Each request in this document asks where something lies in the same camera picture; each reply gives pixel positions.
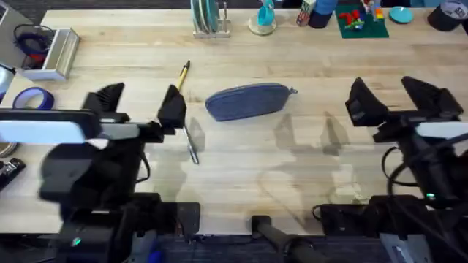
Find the small container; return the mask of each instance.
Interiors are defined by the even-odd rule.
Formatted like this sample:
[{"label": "small container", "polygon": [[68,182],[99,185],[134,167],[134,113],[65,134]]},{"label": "small container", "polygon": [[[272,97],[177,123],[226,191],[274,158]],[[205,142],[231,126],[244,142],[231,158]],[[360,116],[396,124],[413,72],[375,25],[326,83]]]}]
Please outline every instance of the small container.
[{"label": "small container", "polygon": [[317,0],[310,14],[309,26],[316,29],[325,28],[337,4],[338,0]]},{"label": "small container", "polygon": [[445,0],[427,17],[439,31],[452,31],[468,18],[468,4],[461,0]]}]

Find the blue tape roll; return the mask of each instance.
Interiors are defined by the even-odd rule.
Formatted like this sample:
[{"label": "blue tape roll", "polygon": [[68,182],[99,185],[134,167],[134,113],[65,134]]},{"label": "blue tape roll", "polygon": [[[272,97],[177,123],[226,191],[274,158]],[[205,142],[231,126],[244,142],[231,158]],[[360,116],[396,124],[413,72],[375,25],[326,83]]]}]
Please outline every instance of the blue tape roll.
[{"label": "blue tape roll", "polygon": [[55,102],[53,95],[44,88],[39,87],[27,88],[21,91],[13,101],[13,109],[25,108],[28,101],[35,96],[42,96],[42,102],[37,108],[38,110],[52,110],[53,103]]}]

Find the cable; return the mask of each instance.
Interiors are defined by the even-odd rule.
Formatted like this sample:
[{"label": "cable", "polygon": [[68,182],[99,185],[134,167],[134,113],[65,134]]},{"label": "cable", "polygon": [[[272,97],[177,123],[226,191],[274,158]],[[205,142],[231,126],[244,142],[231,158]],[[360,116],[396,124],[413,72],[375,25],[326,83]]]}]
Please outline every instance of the cable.
[{"label": "cable", "polygon": [[204,238],[200,238],[200,236],[195,236],[192,238],[192,241],[195,241],[197,243],[200,243],[202,245],[212,245],[212,246],[223,246],[223,245],[249,245],[249,244],[252,244],[255,239],[250,237],[248,241],[245,241],[245,242],[223,242],[223,243],[215,243],[215,242],[205,242],[204,240],[207,239],[209,237],[204,237]]},{"label": "cable", "polygon": [[51,261],[53,261],[55,259],[56,259],[55,257],[52,257],[52,258],[48,258],[48,259],[42,259],[42,260],[39,260],[38,262],[34,262],[34,263],[46,263],[46,262],[51,262]]},{"label": "cable", "polygon": [[197,251],[197,245],[198,243],[195,242],[195,244],[193,245],[193,249],[192,249],[192,256],[190,257],[190,263],[193,262],[193,259],[195,258],[195,252]]},{"label": "cable", "polygon": [[[50,33],[52,33],[52,37],[32,32],[22,33],[18,36],[18,29],[22,27],[46,28]],[[15,37],[16,44],[28,56],[47,55],[47,53],[49,52],[49,48],[52,45],[52,38],[54,35],[55,33],[51,28],[47,26],[35,26],[34,24],[20,24],[17,25],[15,29],[13,29],[13,36]],[[31,47],[27,44],[28,41],[35,41],[40,49]]]},{"label": "cable", "polygon": [[408,166],[411,166],[414,164],[416,161],[420,161],[422,158],[426,157],[427,155],[431,153],[437,152],[441,148],[446,148],[452,145],[455,145],[458,142],[468,140],[468,133],[462,134],[456,137],[453,137],[449,140],[446,140],[444,142],[441,142],[435,146],[431,146],[430,148],[427,148],[425,150],[422,150],[419,154],[413,156],[410,158],[408,161],[404,161],[401,163],[391,174],[387,182],[387,194],[388,196],[393,198],[393,201],[395,202],[396,205],[401,209],[401,211],[408,216],[411,220],[413,220],[416,224],[418,224],[422,229],[426,230],[428,233],[430,233],[433,237],[437,238],[446,246],[451,249],[453,252],[458,254],[461,258],[464,259],[464,261],[468,262],[468,255],[464,253],[462,250],[454,246],[453,244],[450,243],[449,240],[447,240],[445,237],[443,237],[440,233],[438,233],[436,230],[432,229],[429,225],[424,223],[422,220],[420,220],[417,216],[415,216],[413,213],[411,213],[408,209],[406,209],[403,204],[401,204],[395,197],[393,193],[393,184],[395,184],[395,179],[401,174],[401,172],[407,168]]},{"label": "cable", "polygon": [[[18,29],[22,27],[45,28],[51,33],[51,36],[48,37],[44,34],[34,32],[25,32],[21,33],[18,36]],[[52,39],[54,35],[54,31],[47,26],[35,26],[34,24],[20,24],[15,27],[15,29],[13,30],[15,44],[21,51],[23,51],[23,53],[25,53],[28,57],[32,58],[33,60],[31,65],[26,66],[26,68],[35,69],[42,66],[45,58],[47,57],[47,54],[49,53],[49,49],[52,45]]]},{"label": "cable", "polygon": [[319,216],[317,216],[317,214],[315,213],[315,210],[316,210],[317,208],[320,208],[320,205],[315,205],[315,206],[312,208],[312,216],[315,218],[315,220],[317,220],[317,221],[320,222],[322,219],[321,219]]},{"label": "cable", "polygon": [[[387,175],[387,170],[385,168],[385,161],[387,161],[387,157],[390,155],[390,153],[392,153],[394,150],[399,150],[399,149],[400,148],[393,146],[390,149],[388,149],[382,156],[382,161],[380,162],[380,166],[382,167],[383,175],[385,175],[385,177],[388,180],[390,180],[390,177],[388,177],[388,175]],[[418,186],[417,183],[400,182],[400,181],[397,181],[397,180],[395,180],[394,183],[397,184],[397,185],[400,185],[400,186],[408,186],[408,187]]]},{"label": "cable", "polygon": [[149,166],[148,159],[146,158],[145,150],[141,149],[140,157],[141,157],[141,160],[143,161],[143,163],[145,164],[146,177],[137,179],[137,183],[144,182],[144,181],[148,180],[150,178],[150,176],[151,176],[151,168]]}]

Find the floor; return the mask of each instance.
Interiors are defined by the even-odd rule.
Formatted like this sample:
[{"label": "floor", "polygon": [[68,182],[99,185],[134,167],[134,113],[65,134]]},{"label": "floor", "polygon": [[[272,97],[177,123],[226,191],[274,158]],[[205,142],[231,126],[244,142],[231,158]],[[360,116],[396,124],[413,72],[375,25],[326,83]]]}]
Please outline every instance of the floor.
[{"label": "floor", "polygon": [[[189,0],[5,0],[14,9],[23,13],[35,23],[40,23],[48,9],[182,9],[189,8]],[[288,0],[285,7],[296,7],[301,0]],[[259,0],[229,0],[232,8],[258,8]],[[30,237],[21,239],[21,245],[3,251],[10,253],[15,263],[38,262],[51,256],[48,249],[34,246],[37,242]],[[178,263],[271,263],[279,260],[278,254],[266,241],[257,241],[248,245],[225,245],[225,243],[243,243],[248,237],[210,237],[205,244],[186,244],[177,237],[164,237],[161,241],[166,262]],[[345,258],[349,263],[384,263],[389,258],[377,239],[364,237],[310,237],[318,251],[327,255]]]}]

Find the wooden tabletop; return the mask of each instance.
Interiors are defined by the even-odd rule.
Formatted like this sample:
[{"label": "wooden tabletop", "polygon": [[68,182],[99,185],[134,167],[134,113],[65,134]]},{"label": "wooden tabletop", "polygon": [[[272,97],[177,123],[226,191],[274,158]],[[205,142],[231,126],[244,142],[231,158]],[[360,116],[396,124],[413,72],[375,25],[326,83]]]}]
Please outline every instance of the wooden tabletop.
[{"label": "wooden tabletop", "polygon": [[[426,22],[430,10],[413,11],[409,25],[386,21],[389,39],[342,39],[335,17],[325,29],[299,28],[297,10],[276,10],[278,29],[258,37],[247,27],[256,10],[230,9],[229,39],[195,39],[190,10],[49,11],[44,25],[71,26],[82,38],[69,80],[16,77],[2,105],[38,85],[53,93],[57,109],[78,109],[87,92],[124,82],[118,111],[148,121],[190,60],[183,94],[200,165],[192,163],[181,132],[147,145],[152,176],[137,191],[199,202],[200,233],[246,234],[250,216],[266,214],[283,231],[320,234],[314,205],[366,202],[385,193],[380,159],[389,145],[373,143],[375,129],[353,127],[344,106],[356,77],[392,110],[414,107],[400,83],[405,75],[449,88],[468,109],[468,36],[462,28],[435,31]],[[205,109],[216,91],[264,82],[298,94],[280,112],[241,121],[218,123]],[[37,199],[40,163],[50,149],[18,149],[15,156],[28,168],[0,193],[0,232],[59,230],[57,206]],[[400,158],[392,155],[389,169]]]}]

